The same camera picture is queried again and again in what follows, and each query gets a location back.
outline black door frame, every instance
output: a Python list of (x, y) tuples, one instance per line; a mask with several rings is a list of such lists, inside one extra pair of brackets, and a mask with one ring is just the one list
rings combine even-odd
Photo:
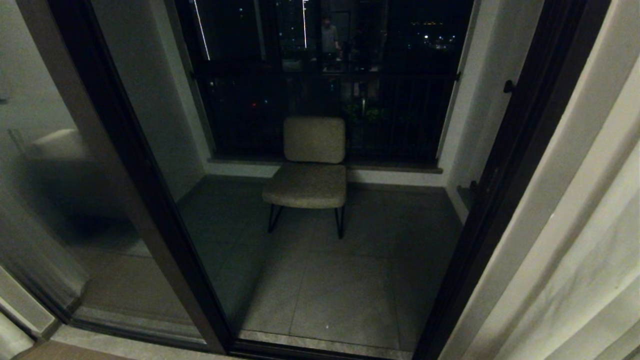
[(437, 359), (502, 238), (584, 68), (610, 0), (546, 0), (414, 359)]
[[(224, 351), (253, 359), (372, 359), (236, 338), (155, 163), (88, 1), (48, 0), (104, 127)], [(436, 359), (555, 131), (609, 0), (547, 0), (443, 285), (414, 359)]]

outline black metal chair leg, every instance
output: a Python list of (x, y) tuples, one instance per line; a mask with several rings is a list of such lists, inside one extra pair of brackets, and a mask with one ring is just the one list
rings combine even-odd
[(333, 210), (335, 211), (335, 223), (338, 225), (338, 239), (342, 239), (344, 236), (344, 205), (341, 207), (340, 218), (338, 218), (338, 208)]
[(269, 234), (271, 234), (273, 232), (273, 229), (276, 227), (276, 223), (278, 222), (278, 218), (280, 218), (280, 213), (282, 212), (282, 209), (284, 208), (284, 206), (280, 206), (280, 209), (278, 209), (278, 213), (276, 214), (276, 217), (273, 218), (273, 208), (275, 207), (274, 204), (271, 204), (271, 211), (269, 212), (269, 227), (267, 228), (267, 232)]

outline chair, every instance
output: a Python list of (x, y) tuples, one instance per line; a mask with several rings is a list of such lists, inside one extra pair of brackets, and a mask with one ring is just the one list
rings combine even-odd
[[(335, 117), (288, 117), (284, 121), (284, 155), (288, 162), (269, 180), (262, 199), (271, 204), (268, 232), (284, 207), (335, 211), (338, 237), (344, 234), (347, 170), (344, 120)], [(280, 209), (274, 215), (275, 206)]]

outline white curtain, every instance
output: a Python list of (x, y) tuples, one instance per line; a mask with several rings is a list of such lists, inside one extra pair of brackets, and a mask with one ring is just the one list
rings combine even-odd
[(637, 145), (496, 360), (621, 359), (638, 346), (639, 210)]
[(33, 340), (0, 313), (0, 360), (12, 359), (33, 346)]

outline gray floor tile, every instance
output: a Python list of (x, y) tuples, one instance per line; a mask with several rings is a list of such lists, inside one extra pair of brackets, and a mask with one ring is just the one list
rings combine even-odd
[(276, 247), (309, 250), (321, 210), (285, 208), (271, 234), (270, 244)]
[(399, 350), (392, 350), (381, 347), (347, 344), (341, 343), (339, 341), (299, 338), (297, 336), (270, 334), (268, 332), (260, 331), (243, 330), (240, 332), (239, 337), (245, 340), (263, 341), (266, 343), (275, 343), (303, 348), (314, 348), (318, 350), (343, 352), (347, 354), (371, 356), (391, 360), (410, 360), (413, 355), (411, 352), (402, 352)]
[(216, 294), (235, 331), (239, 331), (244, 322), (265, 260), (266, 248), (263, 246), (234, 245), (213, 279)]
[(87, 284), (83, 305), (112, 313), (191, 324), (152, 258), (102, 254), (106, 266)]
[(291, 335), (397, 349), (387, 259), (313, 252)]
[(284, 209), (267, 234), (263, 186), (180, 203), (233, 328), (413, 351), (461, 229), (444, 190), (350, 188), (339, 240), (332, 209)]
[(397, 220), (391, 223), (390, 255), (402, 257), (407, 254), (430, 257), (445, 261), (446, 267), (452, 247), (458, 241), (461, 224), (451, 211), (432, 211), (420, 208), (388, 208)]
[(385, 258), (389, 253), (389, 222), (396, 221), (383, 206), (347, 206), (344, 237), (338, 238), (332, 209), (321, 210), (316, 222), (312, 249), (340, 254)]
[(253, 292), (243, 329), (288, 334), (308, 252), (272, 248)]
[(127, 360), (128, 358), (48, 341), (19, 355), (22, 360), (50, 359), (50, 360)]
[(202, 266), (204, 266), (204, 270), (207, 272), (207, 276), (210, 280), (215, 279), (218, 272), (228, 259), (229, 254), (233, 249), (233, 244), (212, 241), (209, 239), (197, 241), (192, 238), (192, 240), (193, 245), (198, 252), (198, 256), (200, 257), (200, 261), (202, 262)]
[(384, 206), (387, 203), (388, 192), (363, 190), (349, 187), (347, 190), (347, 206)]
[(453, 205), (444, 188), (428, 188), (425, 192), (387, 192), (386, 205), (447, 211)]

